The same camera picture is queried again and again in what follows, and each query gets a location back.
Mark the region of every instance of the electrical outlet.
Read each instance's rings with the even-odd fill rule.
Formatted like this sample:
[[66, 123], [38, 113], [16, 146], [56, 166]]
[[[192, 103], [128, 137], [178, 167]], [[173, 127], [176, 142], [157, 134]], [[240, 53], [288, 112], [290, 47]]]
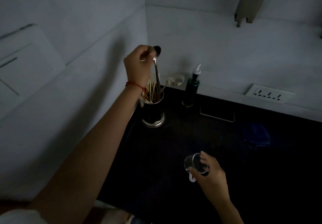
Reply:
[[274, 103], [285, 103], [295, 96], [294, 92], [253, 84], [246, 96], [259, 98]]

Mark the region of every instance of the red thread bracelet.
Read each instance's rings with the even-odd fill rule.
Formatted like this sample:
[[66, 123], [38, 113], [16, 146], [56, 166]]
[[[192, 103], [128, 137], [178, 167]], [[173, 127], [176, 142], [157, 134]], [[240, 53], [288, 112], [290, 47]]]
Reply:
[[135, 85], [135, 86], [138, 86], [139, 88], [141, 88], [142, 89], [142, 91], [143, 91], [143, 93], [144, 93], [144, 97], [145, 97], [145, 88], [144, 87], [141, 87], [139, 84], [137, 84], [136, 82], [134, 82], [134, 81], [128, 81], [127, 83], [126, 83], [126, 85], [125, 86], [127, 86], [127, 85]]

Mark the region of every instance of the dark green bottle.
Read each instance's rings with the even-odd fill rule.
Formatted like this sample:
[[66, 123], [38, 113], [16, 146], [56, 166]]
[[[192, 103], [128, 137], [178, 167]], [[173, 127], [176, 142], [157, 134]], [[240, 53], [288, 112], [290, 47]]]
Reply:
[[198, 80], [198, 76], [201, 73], [200, 66], [201, 64], [198, 64], [197, 67], [192, 71], [192, 77], [188, 79], [187, 86], [185, 87], [182, 104], [187, 108], [194, 105], [194, 97], [200, 84], [200, 81]]

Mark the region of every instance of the hand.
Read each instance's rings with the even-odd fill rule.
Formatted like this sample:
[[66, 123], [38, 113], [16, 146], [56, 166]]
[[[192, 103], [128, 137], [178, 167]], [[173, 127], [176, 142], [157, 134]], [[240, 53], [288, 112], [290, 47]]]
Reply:
[[151, 64], [156, 53], [153, 47], [139, 45], [123, 60], [127, 80], [145, 87], [151, 75]]
[[230, 201], [226, 174], [218, 161], [203, 151], [201, 151], [200, 157], [201, 163], [209, 165], [209, 174], [204, 177], [192, 167], [189, 168], [189, 171], [201, 186], [206, 197], [215, 207]]

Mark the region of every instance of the smartphone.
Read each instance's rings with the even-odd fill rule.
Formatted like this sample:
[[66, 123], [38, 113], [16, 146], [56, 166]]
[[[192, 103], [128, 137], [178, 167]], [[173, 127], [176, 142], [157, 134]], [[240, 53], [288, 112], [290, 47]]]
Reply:
[[234, 110], [222, 106], [201, 105], [200, 114], [219, 120], [235, 122]]

